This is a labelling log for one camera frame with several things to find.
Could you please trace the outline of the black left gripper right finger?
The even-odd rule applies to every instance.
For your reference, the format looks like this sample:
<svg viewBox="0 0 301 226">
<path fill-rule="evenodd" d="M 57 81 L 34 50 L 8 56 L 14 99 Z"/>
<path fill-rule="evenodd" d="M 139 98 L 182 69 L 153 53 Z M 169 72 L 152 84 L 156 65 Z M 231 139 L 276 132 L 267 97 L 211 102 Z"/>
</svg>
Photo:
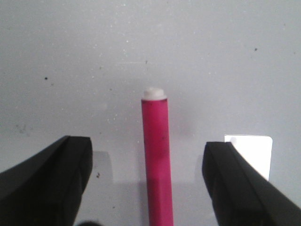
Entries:
<svg viewBox="0 0 301 226">
<path fill-rule="evenodd" d="M 220 226 L 299 226 L 301 209 L 230 142 L 207 142 L 202 174 Z"/>
</svg>

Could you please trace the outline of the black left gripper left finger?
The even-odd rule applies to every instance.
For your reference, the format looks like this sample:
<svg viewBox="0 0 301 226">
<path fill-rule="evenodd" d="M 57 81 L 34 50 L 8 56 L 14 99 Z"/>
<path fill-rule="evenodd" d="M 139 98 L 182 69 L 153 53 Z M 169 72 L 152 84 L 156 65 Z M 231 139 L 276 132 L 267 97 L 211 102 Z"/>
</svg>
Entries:
<svg viewBox="0 0 301 226">
<path fill-rule="evenodd" d="M 92 172 L 89 137 L 64 136 L 0 174 L 2 226 L 72 226 Z"/>
</svg>

